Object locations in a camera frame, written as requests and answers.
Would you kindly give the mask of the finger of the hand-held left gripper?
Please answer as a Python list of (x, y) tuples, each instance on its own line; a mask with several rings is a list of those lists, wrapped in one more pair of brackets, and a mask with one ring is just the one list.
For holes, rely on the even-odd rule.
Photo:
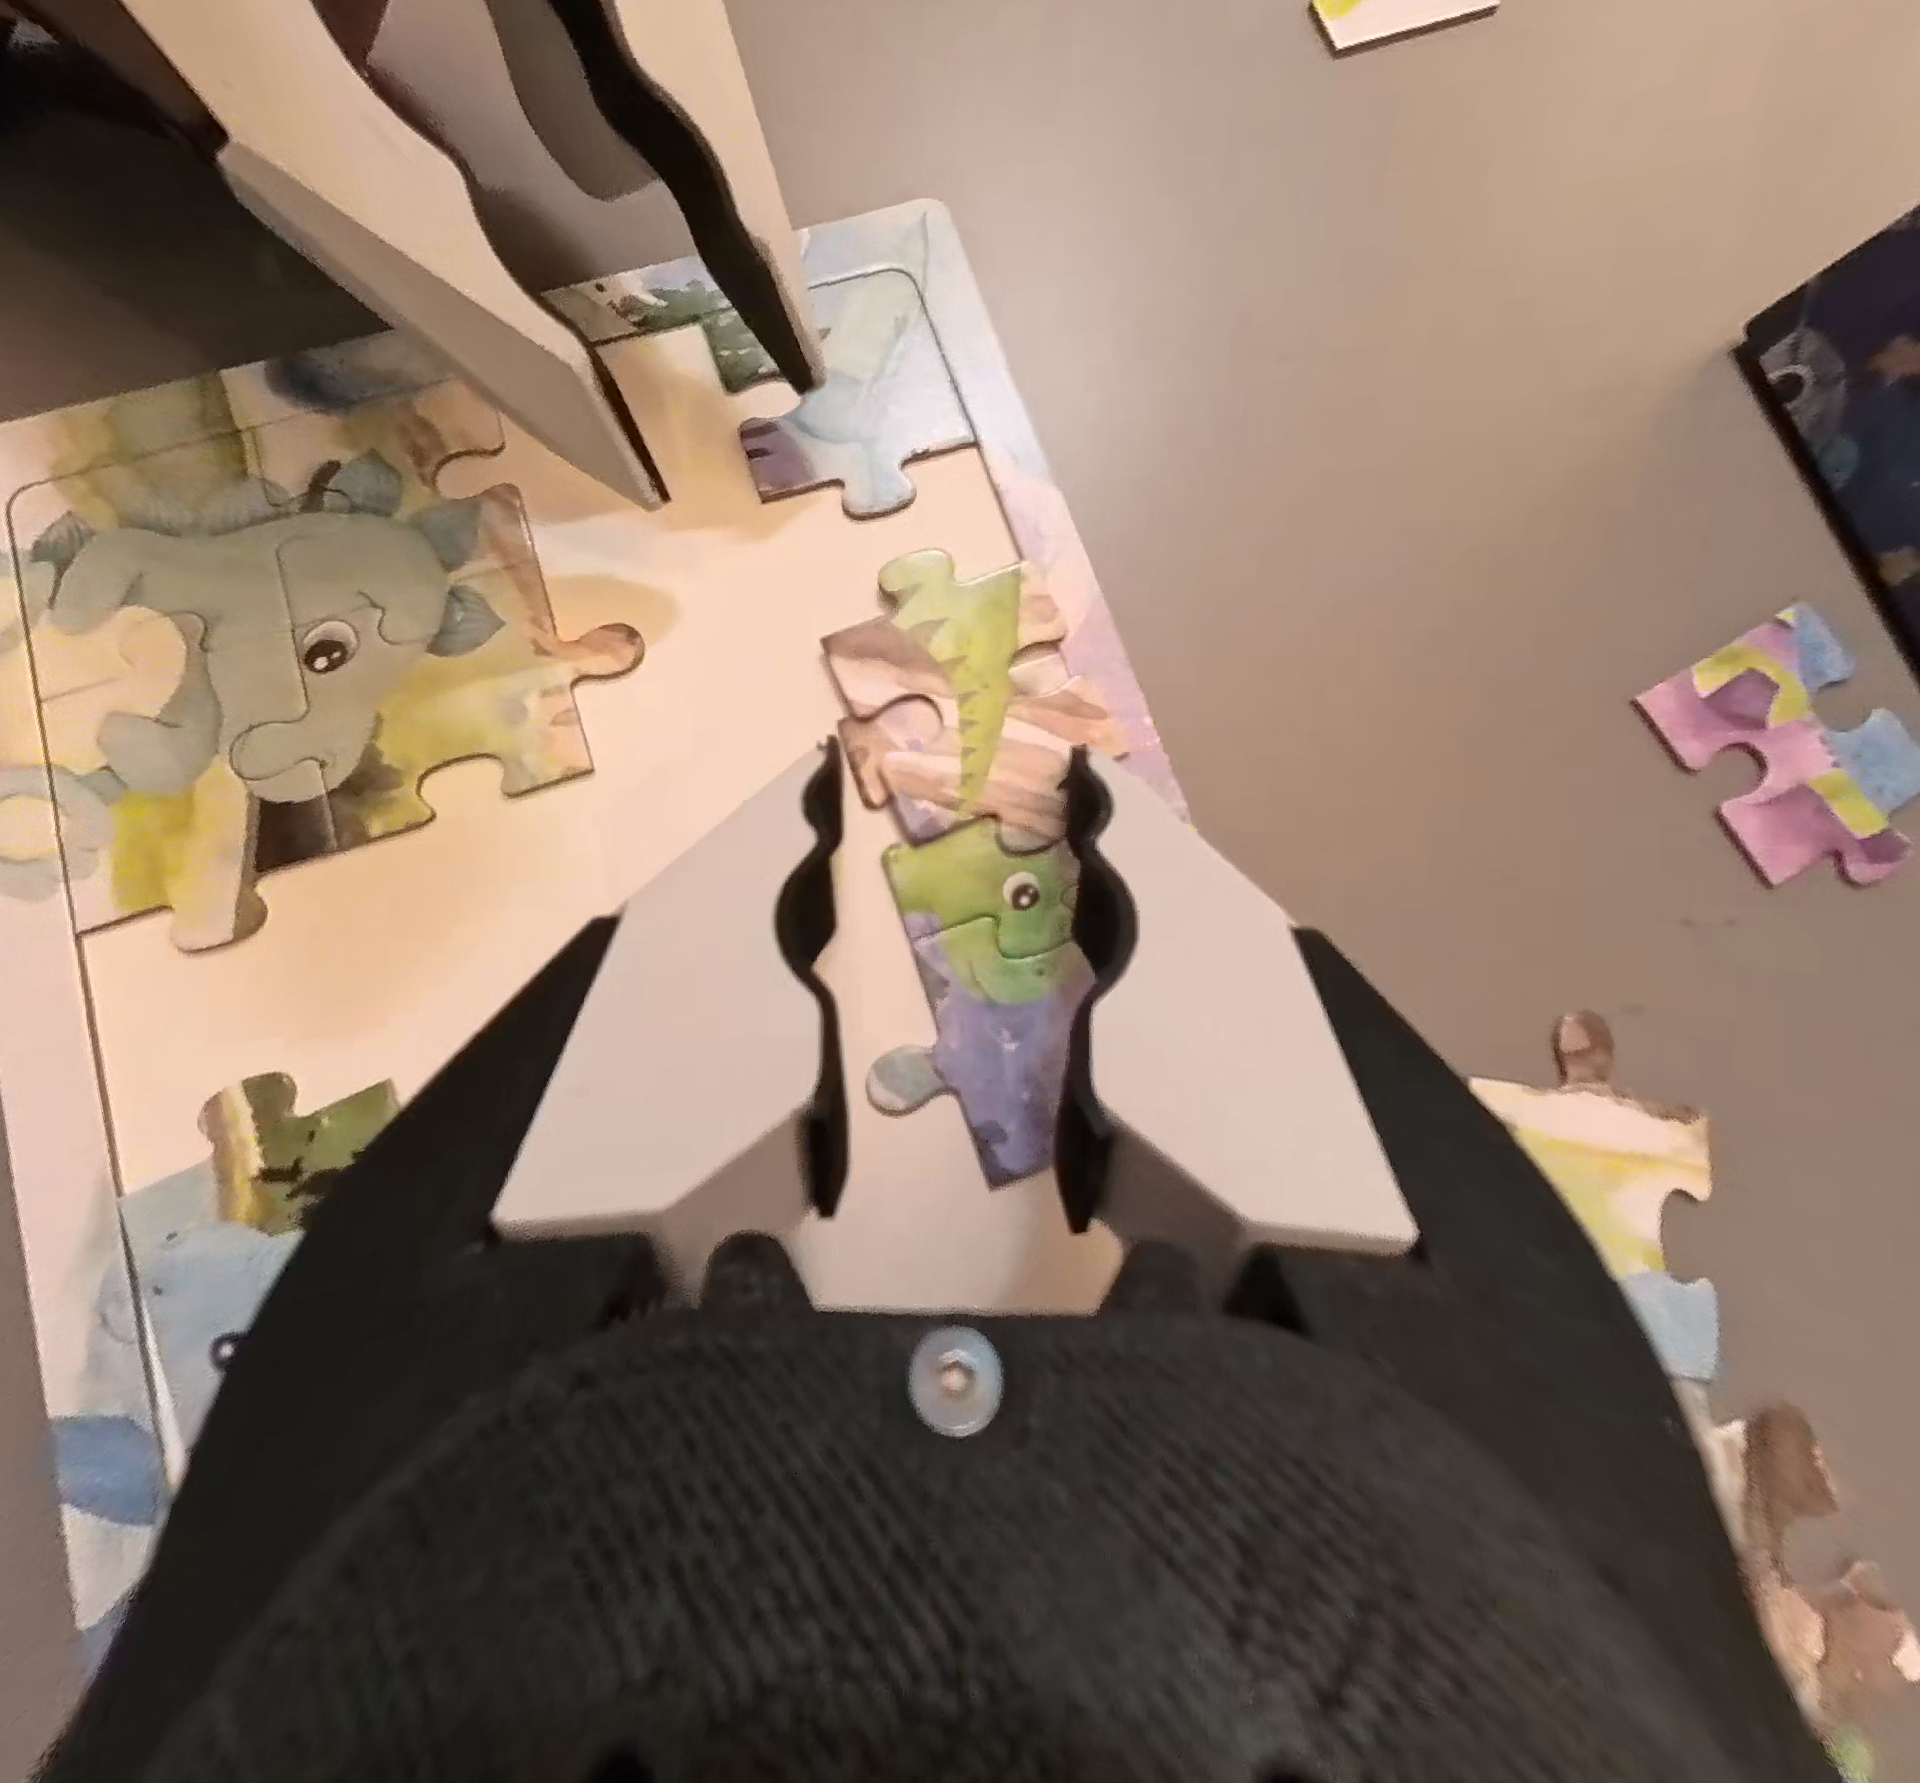
[(591, 344), (509, 269), (462, 163), (375, 89), (315, 0), (9, 3), (102, 60), (256, 220), (545, 447), (631, 503), (661, 503)]
[(674, 199), (711, 283), (781, 376), (824, 376), (797, 238), (726, 0), (545, 0), (606, 125)]

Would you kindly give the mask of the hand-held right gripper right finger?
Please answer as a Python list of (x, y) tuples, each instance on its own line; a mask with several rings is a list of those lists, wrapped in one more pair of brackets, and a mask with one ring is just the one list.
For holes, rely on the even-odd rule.
[(1127, 764), (1076, 750), (1055, 1187), (1076, 1233), (1170, 1245), (1203, 1276), (1261, 1249), (1393, 1258), (1417, 1242), (1289, 910)]

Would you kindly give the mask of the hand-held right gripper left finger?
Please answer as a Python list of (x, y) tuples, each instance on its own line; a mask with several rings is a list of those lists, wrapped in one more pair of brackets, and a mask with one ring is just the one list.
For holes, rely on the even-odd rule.
[(636, 1231), (661, 1268), (835, 1215), (849, 1174), (841, 752), (801, 752), (618, 910), (493, 1201), (504, 1238)]

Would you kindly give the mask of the blue winged corner puzzle piece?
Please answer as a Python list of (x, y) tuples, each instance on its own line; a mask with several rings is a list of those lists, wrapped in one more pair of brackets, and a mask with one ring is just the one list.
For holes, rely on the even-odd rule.
[(854, 520), (903, 510), (922, 458), (973, 448), (977, 433), (903, 261), (868, 267), (810, 293), (824, 376), (785, 412), (742, 421), (755, 496), (791, 500), (836, 488)]

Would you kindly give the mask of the dinosaur puzzle board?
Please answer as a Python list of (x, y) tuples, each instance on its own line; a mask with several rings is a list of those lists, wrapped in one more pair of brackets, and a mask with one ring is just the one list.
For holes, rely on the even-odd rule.
[[(636, 398), (670, 500), (654, 514), (615, 500), (491, 398), (506, 448), (448, 500), (513, 488), (561, 635), (625, 623), (645, 639), (633, 671), (574, 686), (591, 771), (261, 873), (264, 925), (202, 954), (179, 951), (160, 913), (74, 928), (70, 878), (106, 829), (86, 819), (81, 771), (54, 764), (41, 738), (29, 560), (63, 517), (86, 532), (216, 533), (324, 510), (244, 475), (217, 387), (228, 367), (6, 421), (6, 1151), (50, 1474), (59, 1413), (166, 1424), (190, 1456), (217, 1399), (222, 1381), (202, 1413), (178, 1415), (120, 1211), (201, 1159), (202, 1104), (264, 1072), (289, 1075), (303, 1108), (376, 1079), (394, 1083), (400, 1106), (415, 1099), (587, 915), (624, 902), (804, 750), (838, 745), (841, 703), (818, 641), (886, 611), (878, 571), (891, 560), (948, 548), (964, 576), (1036, 564), (1067, 620), (1070, 669), (1109, 697), (1121, 761), (1182, 804), (951, 219), (910, 202), (804, 234), (808, 293), (889, 261), (918, 278), (977, 441), (922, 458), (914, 503), (876, 520), (846, 516), (836, 488), (758, 500), (736, 430), (797, 398), (700, 265), (556, 293)], [(455, 376), (387, 333), (299, 353)], [(907, 838), (889, 810), (862, 806), (844, 759), (841, 789), (841, 932), (824, 972), (841, 993), (854, 1168), (846, 1227), (804, 1231), (804, 1273), (826, 1277), (828, 1301), (1085, 1305), (1116, 1251), (1041, 1215), (1041, 1172), (994, 1190), (954, 1099), (889, 1115), (865, 1096), (871, 1065), (928, 1047), (935, 1027), (878, 863)], [(89, 1676), (160, 1530), (61, 1506), (57, 1524), (61, 1628)]]

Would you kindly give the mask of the green tail brown puzzle piece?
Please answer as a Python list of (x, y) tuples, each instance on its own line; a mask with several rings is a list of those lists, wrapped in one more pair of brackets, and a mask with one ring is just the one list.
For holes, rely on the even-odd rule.
[(964, 576), (948, 548), (878, 571), (881, 615), (818, 641), (853, 784), (907, 842), (987, 821), (1007, 848), (1064, 833), (1077, 750), (1123, 757), (1109, 697), (1064, 659), (1067, 620), (1036, 564)]

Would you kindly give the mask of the yellow blue sky puzzle piece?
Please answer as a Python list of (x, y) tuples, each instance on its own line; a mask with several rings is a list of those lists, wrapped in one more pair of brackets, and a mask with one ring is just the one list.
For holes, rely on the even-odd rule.
[(217, 387), (244, 475), (314, 514), (418, 516), (469, 489), (509, 438), (491, 399), (418, 367), (299, 353), (228, 367)]

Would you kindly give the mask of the teal dark green puzzle piece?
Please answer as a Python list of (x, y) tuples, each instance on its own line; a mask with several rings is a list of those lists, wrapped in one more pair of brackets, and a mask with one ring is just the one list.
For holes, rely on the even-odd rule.
[(423, 668), (384, 697), (350, 764), (315, 746), (294, 789), (255, 806), (255, 863), (278, 873), (581, 780), (592, 766), (568, 668)]

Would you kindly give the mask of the scattered loose puzzle pieces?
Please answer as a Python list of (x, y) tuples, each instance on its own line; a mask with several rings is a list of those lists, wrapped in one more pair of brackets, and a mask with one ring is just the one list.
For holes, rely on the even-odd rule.
[(1915, 1627), (1869, 1560), (1851, 1556), (1824, 1578), (1790, 1568), (1795, 1530), (1841, 1509), (1824, 1449), (1796, 1405), (1713, 1415), (1716, 1292), (1707, 1277), (1679, 1281), (1666, 1265), (1668, 1201), (1713, 1195), (1710, 1120), (1619, 1088), (1611, 1028), (1596, 1011), (1558, 1019), (1550, 1049), (1553, 1084), (1474, 1078), (1467, 1088), (1553, 1182), (1632, 1308), (1707, 1468), (1769, 1651), (1811, 1734), (1841, 1777), (1884, 1777), (1869, 1717), (1884, 1695), (1915, 1685)]

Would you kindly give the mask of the teal dinosaur eye puzzle piece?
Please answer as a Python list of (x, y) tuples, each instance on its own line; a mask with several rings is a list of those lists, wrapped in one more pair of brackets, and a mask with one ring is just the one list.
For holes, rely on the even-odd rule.
[(278, 552), (299, 718), (230, 746), (246, 771), (314, 769), (344, 788), (373, 754), (397, 757), (400, 723), (474, 720), (482, 754), (568, 715), (581, 680), (640, 668), (633, 625), (561, 635), (551, 592), (509, 484), (412, 514), (321, 514)]

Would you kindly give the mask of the teal dinosaur ear puzzle piece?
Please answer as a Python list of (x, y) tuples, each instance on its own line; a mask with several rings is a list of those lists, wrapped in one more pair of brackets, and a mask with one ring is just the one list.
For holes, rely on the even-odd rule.
[(284, 548), (287, 514), (216, 533), (86, 532), (63, 517), (29, 560), (29, 668), (54, 764), (130, 792), (181, 792), (222, 764), (255, 792), (317, 774)]

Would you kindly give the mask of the teal yellow green puzzle piece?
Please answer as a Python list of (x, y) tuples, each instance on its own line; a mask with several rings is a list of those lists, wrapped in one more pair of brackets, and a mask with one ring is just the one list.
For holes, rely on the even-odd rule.
[(81, 874), (70, 878), (79, 933), (160, 913), (179, 951), (202, 954), (264, 925), (267, 804), (226, 757), (178, 792), (133, 792), (108, 766), (85, 771), (81, 789), (95, 801), (86, 819), (101, 819), (106, 833), (81, 855)]

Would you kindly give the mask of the purple blue yellow puzzle piece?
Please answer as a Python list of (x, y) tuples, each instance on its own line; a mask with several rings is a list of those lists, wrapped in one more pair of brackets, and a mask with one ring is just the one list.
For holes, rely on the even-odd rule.
[(1915, 855), (1897, 825), (1917, 797), (1915, 737), (1884, 707), (1852, 725), (1818, 711), (1852, 671), (1828, 618), (1790, 602), (1634, 697), (1680, 769), (1725, 754), (1754, 761), (1756, 780), (1716, 806), (1716, 821), (1765, 884), (1820, 863), (1852, 887), (1881, 884)]

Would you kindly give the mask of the plain blue corner puzzle piece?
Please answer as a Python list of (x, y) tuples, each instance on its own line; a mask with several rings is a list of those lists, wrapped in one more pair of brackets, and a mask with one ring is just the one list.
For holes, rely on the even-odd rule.
[(184, 1478), (187, 1446), (174, 1427), (130, 1413), (81, 1412), (48, 1421), (61, 1510), (120, 1530), (163, 1526)]

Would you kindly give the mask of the illustrated puzzle box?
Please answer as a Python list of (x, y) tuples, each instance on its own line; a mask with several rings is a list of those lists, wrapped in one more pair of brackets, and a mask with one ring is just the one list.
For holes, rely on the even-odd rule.
[(1917, 671), (1917, 210), (1754, 316), (1734, 362)]

